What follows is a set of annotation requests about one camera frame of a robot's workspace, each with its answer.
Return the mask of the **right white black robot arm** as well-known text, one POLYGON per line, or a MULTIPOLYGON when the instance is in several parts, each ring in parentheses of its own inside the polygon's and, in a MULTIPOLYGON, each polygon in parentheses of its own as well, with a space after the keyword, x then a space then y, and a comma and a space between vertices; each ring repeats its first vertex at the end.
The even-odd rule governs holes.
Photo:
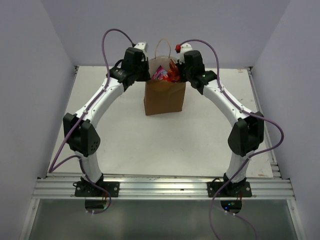
POLYGON ((205 96, 223 113, 232 129, 227 139, 232 152, 229 167, 223 175, 223 192, 227 196, 235 196, 246 184, 247 159, 264 141, 263 114, 257 117, 246 112, 250 109, 241 105, 226 88, 218 83, 218 76, 212 70, 206 70, 203 58, 198 50, 188 43, 176 49, 179 60, 176 63, 183 82, 205 96))

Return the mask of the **red Doritos chip bag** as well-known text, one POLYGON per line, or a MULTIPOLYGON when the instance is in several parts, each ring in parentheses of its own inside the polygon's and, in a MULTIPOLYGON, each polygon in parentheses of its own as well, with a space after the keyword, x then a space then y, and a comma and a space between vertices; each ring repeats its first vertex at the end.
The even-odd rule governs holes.
POLYGON ((169 62, 169 70, 167 71, 169 75, 173 75, 173 76, 179 76, 180 77, 180 73, 179 73, 179 69, 176 66, 176 63, 173 59, 170 60, 169 62))

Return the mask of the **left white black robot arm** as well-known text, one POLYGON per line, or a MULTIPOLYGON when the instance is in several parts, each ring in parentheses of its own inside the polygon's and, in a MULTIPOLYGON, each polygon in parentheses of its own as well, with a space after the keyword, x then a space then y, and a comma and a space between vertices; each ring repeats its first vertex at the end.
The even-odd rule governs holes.
POLYGON ((72 131, 66 143, 80 157, 84 179, 88 182, 86 190, 92 196, 99 196, 104 190, 96 154, 101 139, 96 128, 111 104, 130 86, 150 80, 147 48, 146 42, 127 48, 124 58, 109 70, 110 78, 103 81, 91 99, 76 113, 66 113, 63 117, 64 135, 72 131))

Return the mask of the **brown paper bag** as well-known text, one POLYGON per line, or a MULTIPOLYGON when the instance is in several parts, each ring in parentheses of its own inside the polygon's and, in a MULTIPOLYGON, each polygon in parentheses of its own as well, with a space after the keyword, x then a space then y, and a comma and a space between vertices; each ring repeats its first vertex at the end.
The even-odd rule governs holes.
POLYGON ((177 113, 181 112, 185 99, 186 84, 184 82, 168 82, 161 80, 151 80, 152 75, 159 66, 166 71, 169 70, 170 60, 177 62, 175 57, 171 56, 171 44, 166 38, 162 38, 159 42, 165 41, 169 46, 167 55, 158 56, 157 51, 154 57, 149 60, 150 80, 145 83, 144 89, 144 111, 146 116, 177 113))

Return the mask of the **purple Fox's candy bag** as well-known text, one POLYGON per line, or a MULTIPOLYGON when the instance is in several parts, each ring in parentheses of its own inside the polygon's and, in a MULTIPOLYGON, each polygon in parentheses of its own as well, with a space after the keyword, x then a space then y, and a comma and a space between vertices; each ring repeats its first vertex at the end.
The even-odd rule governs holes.
POLYGON ((160 65, 155 71, 155 73, 152 75, 151 80, 168 82, 170 78, 168 72, 160 65))

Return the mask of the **small red popcorn snack bag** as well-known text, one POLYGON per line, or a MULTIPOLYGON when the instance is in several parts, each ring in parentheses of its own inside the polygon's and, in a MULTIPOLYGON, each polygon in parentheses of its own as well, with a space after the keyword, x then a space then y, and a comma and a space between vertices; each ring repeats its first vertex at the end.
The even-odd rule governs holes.
POLYGON ((163 76, 163 81, 171 82, 171 83, 178 83, 180 81, 180 76, 165 74, 163 76))

